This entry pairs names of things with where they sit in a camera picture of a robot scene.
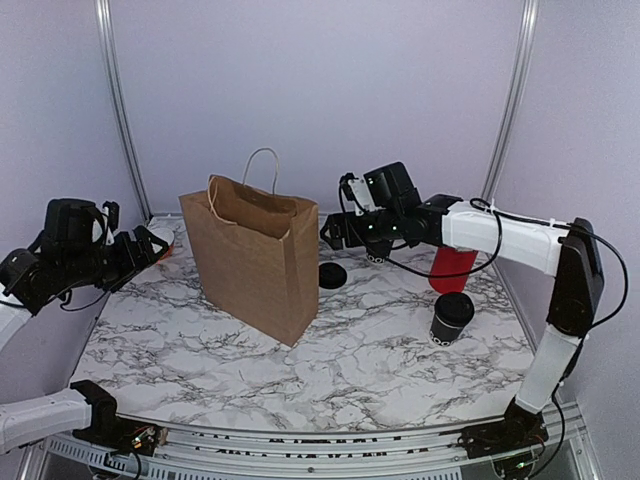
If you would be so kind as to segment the stack of black cup lids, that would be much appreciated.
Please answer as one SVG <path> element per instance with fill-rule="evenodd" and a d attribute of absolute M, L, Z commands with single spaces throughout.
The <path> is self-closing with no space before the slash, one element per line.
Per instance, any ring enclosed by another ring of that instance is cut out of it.
<path fill-rule="evenodd" d="M 348 278 L 344 267 L 335 262 L 324 262 L 319 265 L 319 286 L 322 289 L 334 290 L 345 285 Z"/>

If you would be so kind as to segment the stack of black paper cups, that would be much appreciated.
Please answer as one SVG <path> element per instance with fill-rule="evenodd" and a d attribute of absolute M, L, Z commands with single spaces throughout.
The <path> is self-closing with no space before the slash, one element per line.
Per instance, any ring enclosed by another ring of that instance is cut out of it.
<path fill-rule="evenodd" d="M 387 261 L 390 251 L 387 249 L 367 249 L 366 258 L 374 264 L 383 264 Z"/>

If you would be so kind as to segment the brown paper bag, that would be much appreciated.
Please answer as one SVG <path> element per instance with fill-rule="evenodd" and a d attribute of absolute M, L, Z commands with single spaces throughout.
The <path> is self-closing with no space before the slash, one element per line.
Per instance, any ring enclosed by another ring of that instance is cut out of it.
<path fill-rule="evenodd" d="M 318 312 L 317 203 L 220 175 L 179 201 L 206 299 L 294 346 Z"/>

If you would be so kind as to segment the single black paper cup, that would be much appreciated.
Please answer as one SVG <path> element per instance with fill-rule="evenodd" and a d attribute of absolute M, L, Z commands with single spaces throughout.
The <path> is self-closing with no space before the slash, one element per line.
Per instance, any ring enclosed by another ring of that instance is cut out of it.
<path fill-rule="evenodd" d="M 465 325 L 450 325 L 434 319 L 430 326 L 429 336 L 436 345 L 449 347 L 460 338 L 465 328 Z"/>

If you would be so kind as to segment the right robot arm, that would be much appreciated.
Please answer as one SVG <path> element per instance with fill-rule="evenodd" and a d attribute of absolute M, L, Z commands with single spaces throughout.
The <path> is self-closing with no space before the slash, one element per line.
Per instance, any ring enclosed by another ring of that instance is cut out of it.
<path fill-rule="evenodd" d="M 577 218 L 556 223 L 506 213 L 479 200 L 438 194 L 421 199 L 405 165 L 394 162 L 362 177 L 345 174 L 339 200 L 355 208 L 327 217 L 320 237 L 332 249 L 364 247 L 387 261 L 402 241 L 483 252 L 514 261 L 554 278 L 547 327 L 518 392 L 495 430 L 506 448 L 534 431 L 534 417 L 570 371 L 595 322 L 604 289 L 599 241 L 591 223 Z"/>

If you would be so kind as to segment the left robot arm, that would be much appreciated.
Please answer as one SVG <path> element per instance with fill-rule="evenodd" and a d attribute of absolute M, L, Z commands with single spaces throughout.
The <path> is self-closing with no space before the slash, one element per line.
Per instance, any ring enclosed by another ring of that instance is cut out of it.
<path fill-rule="evenodd" d="M 44 227 L 27 248 L 11 251 L 1 263 L 1 342 L 13 336 L 54 301 L 69 305 L 72 293 L 92 286 L 117 292 L 170 250 L 170 242 L 144 226 L 118 229 L 119 206 L 80 199 L 53 199 Z M 116 413 L 116 399 L 89 380 L 56 393 L 5 403 L 1 407 L 4 453 L 60 432 L 111 448 L 134 438 L 140 427 Z"/>

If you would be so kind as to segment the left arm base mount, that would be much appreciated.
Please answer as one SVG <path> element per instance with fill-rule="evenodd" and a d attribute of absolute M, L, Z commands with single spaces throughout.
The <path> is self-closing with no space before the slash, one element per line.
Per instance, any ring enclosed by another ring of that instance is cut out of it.
<path fill-rule="evenodd" d="M 133 450 L 142 455 L 153 455 L 161 434 L 158 425 L 119 416 L 116 399 L 92 381 L 72 382 L 70 388 L 79 392 L 91 407 L 89 426 L 74 429 L 75 438 L 116 451 Z"/>

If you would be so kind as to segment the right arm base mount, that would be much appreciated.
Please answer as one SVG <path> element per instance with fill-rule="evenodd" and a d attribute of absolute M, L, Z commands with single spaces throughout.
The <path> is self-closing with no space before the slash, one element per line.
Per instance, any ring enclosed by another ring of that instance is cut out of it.
<path fill-rule="evenodd" d="M 543 445 L 549 438 L 543 423 L 540 411 L 531 413 L 512 400 L 501 420 L 464 427 L 457 444 L 469 459 Z"/>

